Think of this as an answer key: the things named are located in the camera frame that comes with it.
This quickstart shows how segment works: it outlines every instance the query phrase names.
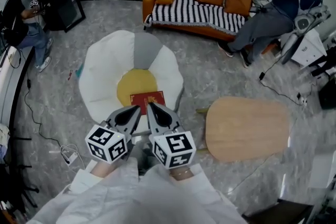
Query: yellow cushion center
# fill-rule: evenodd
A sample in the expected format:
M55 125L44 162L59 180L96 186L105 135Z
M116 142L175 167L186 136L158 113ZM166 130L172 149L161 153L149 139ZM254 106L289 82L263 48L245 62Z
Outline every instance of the yellow cushion center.
M131 105L131 94L156 92L156 79L152 73L144 69L128 71L118 83L117 96L123 106Z

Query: wooden table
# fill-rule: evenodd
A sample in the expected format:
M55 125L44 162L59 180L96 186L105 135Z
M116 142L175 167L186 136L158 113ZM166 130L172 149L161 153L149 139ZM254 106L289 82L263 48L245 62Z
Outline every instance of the wooden table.
M241 161L281 152L287 147L288 137L288 110L278 102L223 97L207 112L205 141L219 161Z

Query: gray floor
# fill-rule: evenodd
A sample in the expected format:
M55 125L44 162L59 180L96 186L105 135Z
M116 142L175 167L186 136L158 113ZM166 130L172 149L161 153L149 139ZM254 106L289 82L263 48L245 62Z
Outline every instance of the gray floor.
M52 32L54 47L52 62L43 72L37 73L30 65L32 80L27 102L34 110L35 118L41 120L41 132L56 138L61 144L78 146L84 162L89 153L84 137L94 121L81 99L78 79L74 72L83 63L88 47L107 34L125 29L143 31L140 2L92 1L83 2L86 20L68 33ZM276 65L267 74L265 83L295 98L297 93L308 94L311 84L317 82L306 107L297 106L284 97L262 87L258 77L274 62L272 53L266 54L249 69L245 69L239 56L227 58L217 48L215 41L167 29L152 29L152 34L173 50L184 78L184 92L179 116L187 130L194 135L197 146L204 146L204 117L195 109L212 104L217 98L231 95L263 100L278 100L290 111L291 147L283 153L268 158L244 162L220 163L207 153L199 153L200 162L215 188L222 191L239 212L249 214L272 205L280 196L283 175L286 174L283 199L319 204L324 191L308 188L312 159L317 146L336 144L336 111L322 111L317 90L326 83L325 77L316 81L308 70L300 71L294 63ZM33 198L39 207L55 197L74 177L68 169L53 141L46 141L36 133L38 125L32 122L28 107L24 104L27 92L23 84L16 111L18 135L33 137L32 142L18 142L30 182L40 188Z

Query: white sneaker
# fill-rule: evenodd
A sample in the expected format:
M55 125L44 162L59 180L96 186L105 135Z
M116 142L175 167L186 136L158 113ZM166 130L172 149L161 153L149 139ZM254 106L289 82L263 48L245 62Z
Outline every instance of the white sneaker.
M54 40L52 38L49 38L48 43L47 43L47 50L49 50L54 43Z
M51 57L48 56L45 60L44 60L44 63L40 66L36 66L38 72L42 72L43 70L45 70L45 68L50 64L50 61L51 61Z

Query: sofa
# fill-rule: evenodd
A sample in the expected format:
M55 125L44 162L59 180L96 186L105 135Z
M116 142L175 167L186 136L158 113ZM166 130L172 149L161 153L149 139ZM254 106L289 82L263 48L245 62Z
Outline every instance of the sofa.
M143 0L144 29L166 27L233 41L249 16L252 0Z

